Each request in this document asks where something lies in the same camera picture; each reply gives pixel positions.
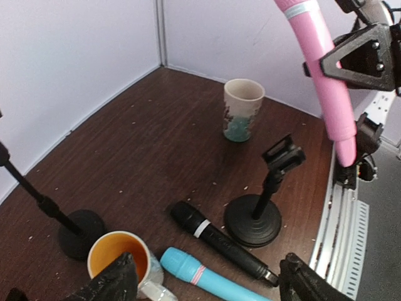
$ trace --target cup rim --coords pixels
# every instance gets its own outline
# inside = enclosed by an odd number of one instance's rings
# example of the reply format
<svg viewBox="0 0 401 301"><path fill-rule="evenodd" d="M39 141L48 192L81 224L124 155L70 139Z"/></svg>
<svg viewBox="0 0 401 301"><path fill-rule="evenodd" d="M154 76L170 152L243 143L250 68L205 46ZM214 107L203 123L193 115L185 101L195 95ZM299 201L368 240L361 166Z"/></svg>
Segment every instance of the cup rim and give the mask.
<svg viewBox="0 0 401 301"><path fill-rule="evenodd" d="M145 281L145 279L148 278L149 273L150 273L150 251L149 251L148 246L147 246L147 245L145 244L145 242L141 239L141 237L139 237L139 236L137 236L137 235L135 235L135 234L133 234L133 233L131 233L131 232L128 232L128 231L112 231L112 232L109 232L109 233L104 234L103 236L99 237L99 238L96 240L96 242L95 242L95 243L93 244L93 246L90 248L89 255L88 255L88 259L87 259L87 261L86 261L86 267L87 267L87 269L88 269L89 277L90 277L91 279L94 278L89 262L90 262L90 258L91 258L91 256L92 256L93 250L95 249L96 245L97 245L102 239L106 238L107 236L115 235L115 234L125 234L125 235L128 235L128 236L131 236L132 238L135 238L137 241L139 241L139 243L143 246L143 248L144 248L144 250L145 250L146 257L147 257L147 269L146 269L145 275L143 276L142 280L141 280L140 282L138 282L138 287L139 287L139 286Z"/></svg>
<svg viewBox="0 0 401 301"><path fill-rule="evenodd" d="M255 85L255 86L257 86L258 88L261 89L262 95L259 96L259 97L257 97L257 98L252 98L252 99L245 99L245 98L238 97L238 96L232 94L232 93L228 90L228 88L227 88L228 84L233 83L233 82L247 82L247 83L251 83L252 85ZM241 101L243 101L243 102L255 102L255 101L257 101L257 100L263 99L263 98L266 96L266 90L264 89L264 87L263 87L260 83L254 81L254 80L250 80L250 79L248 79L248 78L233 78L232 80L229 80L228 82L226 82L226 83L224 84L224 91L225 91L230 97L235 98L235 99L237 99L237 100L241 100Z"/></svg>

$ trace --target microphone stand base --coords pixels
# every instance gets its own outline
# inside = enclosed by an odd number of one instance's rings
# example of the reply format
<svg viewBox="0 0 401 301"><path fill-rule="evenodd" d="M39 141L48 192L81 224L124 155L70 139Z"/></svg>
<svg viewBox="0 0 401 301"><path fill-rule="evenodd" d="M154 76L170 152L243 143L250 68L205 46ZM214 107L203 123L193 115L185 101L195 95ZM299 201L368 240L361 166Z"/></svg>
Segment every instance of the microphone stand base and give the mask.
<svg viewBox="0 0 401 301"><path fill-rule="evenodd" d="M106 234L106 226L102 218L90 210L77 210L68 217L83 230L84 234L75 235L61 226L58 231L58 243L66 256L85 261L96 240Z"/></svg>
<svg viewBox="0 0 401 301"><path fill-rule="evenodd" d="M281 214L270 201L261 218L252 219L252 212L259 201L257 194L247 194L232 200L224 213L227 232L241 245L259 248L271 243L280 232Z"/></svg>

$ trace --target dark wood surface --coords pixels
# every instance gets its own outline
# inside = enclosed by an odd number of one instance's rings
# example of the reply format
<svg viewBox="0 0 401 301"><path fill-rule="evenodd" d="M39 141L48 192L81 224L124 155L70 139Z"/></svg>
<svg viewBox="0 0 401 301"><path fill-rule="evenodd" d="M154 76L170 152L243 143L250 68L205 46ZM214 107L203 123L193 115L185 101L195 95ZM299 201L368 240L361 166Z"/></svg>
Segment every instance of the dark wood surface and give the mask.
<svg viewBox="0 0 401 301"><path fill-rule="evenodd" d="M66 213L93 209L109 230L141 236L157 256L169 246L181 248L228 279L279 300L278 288L252 280L179 229L167 206L188 199L223 226L226 203L261 192L268 171L261 154L291 133L307 160L273 196L283 215L279 236L251 251L276 273L289 252L308 262L325 197L331 142L321 120L268 99L251 140L229 142L222 135L222 91L220 83L161 68L68 136L28 179ZM89 281L86 264L60 252L57 229L20 187L0 206L0 300L15 286L31 300L59 300ZM168 274L165 285L179 300L218 300Z"/></svg>

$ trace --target black microphone head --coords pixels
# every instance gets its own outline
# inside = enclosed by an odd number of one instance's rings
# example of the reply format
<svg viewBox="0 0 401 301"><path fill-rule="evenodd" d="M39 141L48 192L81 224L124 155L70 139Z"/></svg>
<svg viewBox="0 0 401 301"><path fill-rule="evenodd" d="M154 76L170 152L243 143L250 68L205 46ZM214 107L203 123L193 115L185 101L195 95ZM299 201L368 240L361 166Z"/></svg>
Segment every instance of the black microphone head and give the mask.
<svg viewBox="0 0 401 301"><path fill-rule="evenodd" d="M196 229L206 219L195 207L187 202L179 201L170 211L171 217L190 234L194 234Z"/></svg>

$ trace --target white cup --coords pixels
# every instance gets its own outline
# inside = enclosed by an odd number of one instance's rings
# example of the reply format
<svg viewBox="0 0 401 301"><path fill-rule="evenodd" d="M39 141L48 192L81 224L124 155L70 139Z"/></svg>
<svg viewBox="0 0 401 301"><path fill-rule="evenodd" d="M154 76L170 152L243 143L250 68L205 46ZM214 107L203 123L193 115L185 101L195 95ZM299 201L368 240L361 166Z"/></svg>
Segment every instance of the white cup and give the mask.
<svg viewBox="0 0 401 301"><path fill-rule="evenodd" d="M177 301L177 297L162 286L163 269L155 255L137 235L114 231L103 235L92 246L88 256L88 273L91 279L109 266L122 253L130 252L137 266L138 298L152 301Z"/></svg>
<svg viewBox="0 0 401 301"><path fill-rule="evenodd" d="M261 108L264 88L260 83L238 78L224 85L223 133L234 142L245 142L251 137L254 120Z"/></svg>

